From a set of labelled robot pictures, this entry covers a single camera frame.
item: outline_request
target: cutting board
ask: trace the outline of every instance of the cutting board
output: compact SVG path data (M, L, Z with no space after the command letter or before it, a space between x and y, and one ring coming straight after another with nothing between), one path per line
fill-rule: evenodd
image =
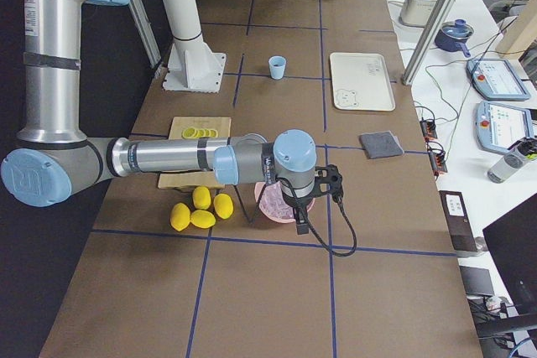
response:
M181 139L181 133L188 127L216 129L218 137L229 137L232 119L230 117L174 117L169 130L168 139ZM224 189L215 177L214 172L192 172L188 174L161 174L159 189L188 189L206 186L209 189Z

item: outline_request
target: gray cloth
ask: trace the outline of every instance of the gray cloth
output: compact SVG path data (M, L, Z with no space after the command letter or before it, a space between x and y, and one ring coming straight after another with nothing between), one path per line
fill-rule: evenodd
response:
M364 133L359 138L370 159L395 157L396 155L404 154L404 150L399 145L399 140L390 131Z

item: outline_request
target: white toaster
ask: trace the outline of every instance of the white toaster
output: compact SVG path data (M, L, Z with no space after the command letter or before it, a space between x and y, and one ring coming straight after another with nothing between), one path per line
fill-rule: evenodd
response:
M437 0L404 0L401 23L411 27L424 27Z

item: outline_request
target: blue pot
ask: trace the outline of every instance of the blue pot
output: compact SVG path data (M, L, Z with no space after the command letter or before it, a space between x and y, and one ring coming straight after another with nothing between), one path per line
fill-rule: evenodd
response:
M470 51L466 42L473 35L473 28L465 20L457 19L454 22L444 23L435 38L438 48L448 52L459 50L469 58Z

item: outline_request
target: yellow lemon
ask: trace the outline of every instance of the yellow lemon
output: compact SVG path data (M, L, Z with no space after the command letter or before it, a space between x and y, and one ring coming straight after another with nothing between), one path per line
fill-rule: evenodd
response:
M211 228L216 224L216 217L206 210L196 210L190 214L190 222L198 228Z
M213 204L215 206L216 215L218 215L220 218L225 220L226 218L232 216L233 200L231 197L229 197L229 195L226 195L225 193L216 195Z
M183 231L190 224L190 209L185 203L177 203L171 209L169 222L176 231Z
M192 192L194 207L198 210L207 210L211 206L211 193L205 186L198 186Z

